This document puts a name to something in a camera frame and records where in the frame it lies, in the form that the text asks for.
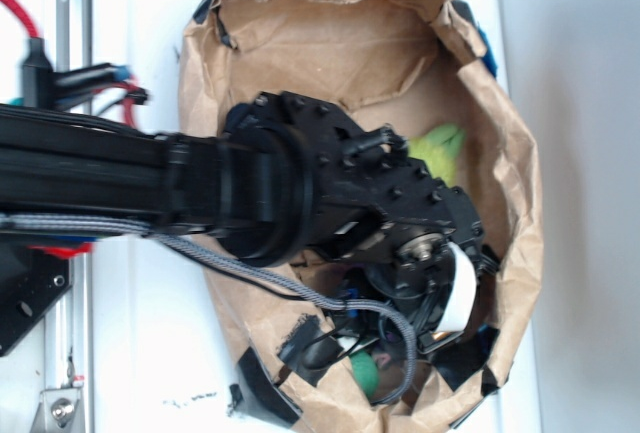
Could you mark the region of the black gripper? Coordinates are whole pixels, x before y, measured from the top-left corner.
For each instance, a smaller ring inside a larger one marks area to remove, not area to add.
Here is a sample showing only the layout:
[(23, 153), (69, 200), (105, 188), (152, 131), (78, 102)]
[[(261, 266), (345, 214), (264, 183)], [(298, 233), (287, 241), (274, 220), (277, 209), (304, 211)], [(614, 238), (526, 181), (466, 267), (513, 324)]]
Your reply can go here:
[(496, 267), (469, 196), (427, 172), (321, 174), (317, 193), (309, 247), (347, 265), (338, 298), (401, 314), (420, 359), (455, 341), (477, 277)]

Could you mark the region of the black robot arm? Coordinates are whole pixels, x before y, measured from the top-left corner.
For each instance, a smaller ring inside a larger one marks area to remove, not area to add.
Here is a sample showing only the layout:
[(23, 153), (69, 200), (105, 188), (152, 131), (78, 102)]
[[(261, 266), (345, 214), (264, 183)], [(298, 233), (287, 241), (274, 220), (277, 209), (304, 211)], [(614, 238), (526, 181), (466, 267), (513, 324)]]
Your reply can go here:
[(466, 193), (434, 177), (388, 126), (337, 106), (265, 94), (221, 137), (146, 135), (99, 118), (1, 108), (1, 256), (17, 271), (61, 266), (91, 242), (208, 234), (272, 267), (303, 250), (353, 263), (411, 320), (418, 349), (444, 326), (456, 252), (497, 264)]

